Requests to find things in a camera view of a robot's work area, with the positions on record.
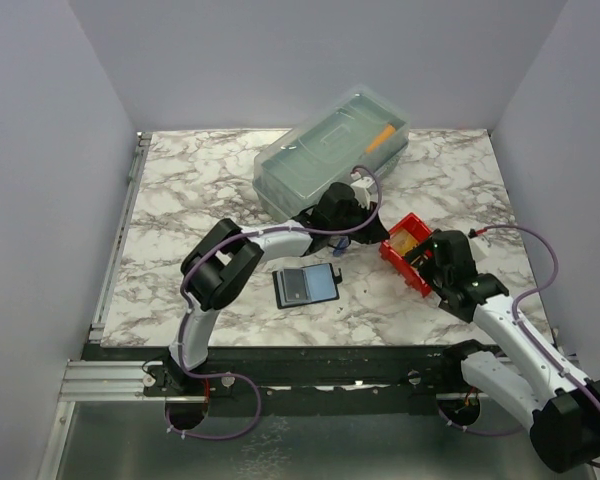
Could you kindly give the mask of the stack of credit cards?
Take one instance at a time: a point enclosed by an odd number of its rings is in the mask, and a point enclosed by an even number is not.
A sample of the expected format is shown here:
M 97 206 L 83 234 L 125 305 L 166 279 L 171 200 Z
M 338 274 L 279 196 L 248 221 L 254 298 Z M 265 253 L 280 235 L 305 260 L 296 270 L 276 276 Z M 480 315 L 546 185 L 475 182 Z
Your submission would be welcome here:
M 396 230 L 391 234 L 389 239 L 389 246 L 401 258 L 404 258 L 407 253 L 416 248 L 420 243 L 420 240 L 404 228 Z

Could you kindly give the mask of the black card holder wallet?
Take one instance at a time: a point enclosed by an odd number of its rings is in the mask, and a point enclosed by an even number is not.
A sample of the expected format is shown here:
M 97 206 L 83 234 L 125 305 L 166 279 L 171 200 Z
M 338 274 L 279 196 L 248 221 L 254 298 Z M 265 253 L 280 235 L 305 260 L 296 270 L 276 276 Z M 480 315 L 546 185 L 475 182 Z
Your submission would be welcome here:
M 340 298 L 342 274 L 331 263 L 284 268 L 272 273 L 276 304 L 280 310 L 324 303 Z

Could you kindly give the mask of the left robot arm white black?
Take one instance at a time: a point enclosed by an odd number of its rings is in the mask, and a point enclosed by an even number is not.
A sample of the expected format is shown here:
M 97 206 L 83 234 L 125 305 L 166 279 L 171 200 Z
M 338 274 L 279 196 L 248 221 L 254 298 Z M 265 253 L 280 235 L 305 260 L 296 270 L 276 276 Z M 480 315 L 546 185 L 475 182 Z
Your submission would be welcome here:
M 208 358 L 216 321 L 239 297 L 259 265 L 312 255 L 334 237 L 362 245 L 389 238 L 379 217 L 381 187 L 368 199 L 359 199 L 355 190 L 359 185 L 333 183 L 316 204 L 275 225 L 241 227 L 229 218 L 222 219 L 186 256 L 180 285 L 186 308 L 165 362 L 167 382 L 177 393 L 194 393 L 207 377 L 199 366 Z

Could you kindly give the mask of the red plastic bin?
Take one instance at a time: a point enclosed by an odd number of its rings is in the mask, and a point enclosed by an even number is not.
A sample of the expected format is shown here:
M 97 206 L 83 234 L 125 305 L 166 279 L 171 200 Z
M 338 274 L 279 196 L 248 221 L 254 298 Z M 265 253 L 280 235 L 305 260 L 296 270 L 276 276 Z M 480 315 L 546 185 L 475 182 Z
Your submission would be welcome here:
M 420 278 L 417 270 L 405 259 L 405 255 L 426 240 L 432 230 L 413 212 L 389 230 L 390 238 L 381 243 L 379 253 L 403 278 L 404 283 L 423 298 L 431 288 Z

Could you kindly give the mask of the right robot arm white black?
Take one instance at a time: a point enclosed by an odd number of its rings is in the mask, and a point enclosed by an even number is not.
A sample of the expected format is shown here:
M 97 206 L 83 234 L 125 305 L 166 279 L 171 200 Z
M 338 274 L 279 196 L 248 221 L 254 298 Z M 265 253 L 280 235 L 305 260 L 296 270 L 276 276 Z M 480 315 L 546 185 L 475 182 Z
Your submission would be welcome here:
M 600 379 L 562 354 L 519 308 L 524 294 L 476 267 L 470 241 L 480 230 L 435 230 L 405 261 L 439 296 L 442 310 L 483 330 L 512 362 L 504 367 L 476 342 L 456 345 L 440 367 L 449 390 L 469 385 L 497 402 L 528 433 L 536 454 L 556 473 L 589 464 L 600 469 Z

